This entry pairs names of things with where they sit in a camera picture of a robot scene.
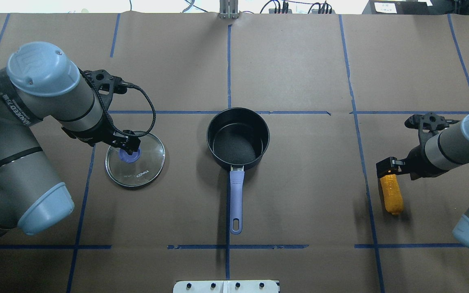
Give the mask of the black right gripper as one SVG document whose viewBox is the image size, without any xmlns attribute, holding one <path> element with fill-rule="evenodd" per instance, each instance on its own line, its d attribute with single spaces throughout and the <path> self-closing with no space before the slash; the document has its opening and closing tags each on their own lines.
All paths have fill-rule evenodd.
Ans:
<svg viewBox="0 0 469 293">
<path fill-rule="evenodd" d="M 447 170 L 440 169 L 430 163 L 421 146 L 410 150 L 408 156 L 402 160 L 396 157 L 387 157 L 376 163 L 378 179 L 387 175 L 409 174 L 411 180 L 417 180 L 437 177 L 447 172 Z"/>
</svg>

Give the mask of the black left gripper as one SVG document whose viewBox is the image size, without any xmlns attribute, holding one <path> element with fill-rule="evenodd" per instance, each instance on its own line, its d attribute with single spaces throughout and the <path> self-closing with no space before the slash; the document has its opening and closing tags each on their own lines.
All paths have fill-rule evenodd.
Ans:
<svg viewBox="0 0 469 293">
<path fill-rule="evenodd" d="M 123 130 L 123 134 L 120 134 L 115 131 L 107 118 L 101 118 L 95 126 L 84 131 L 69 130 L 65 126 L 62 126 L 61 129 L 72 139 L 78 139 L 90 146 L 95 146 L 98 142 L 104 142 L 116 149 L 125 151 L 127 155 L 138 152 L 141 143 L 135 131 Z"/>
</svg>

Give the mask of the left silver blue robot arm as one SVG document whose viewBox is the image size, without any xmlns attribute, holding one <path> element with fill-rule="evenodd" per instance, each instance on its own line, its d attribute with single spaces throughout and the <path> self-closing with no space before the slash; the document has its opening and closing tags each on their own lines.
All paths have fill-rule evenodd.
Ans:
<svg viewBox="0 0 469 293">
<path fill-rule="evenodd" d="M 128 88 L 140 90 L 105 71 L 83 71 L 48 42 L 11 54 L 0 69 L 0 237 L 14 228 L 36 235 L 75 207 L 31 126 L 50 116 L 70 138 L 132 155 L 149 131 L 120 131 L 108 113 L 112 95 Z"/>
</svg>

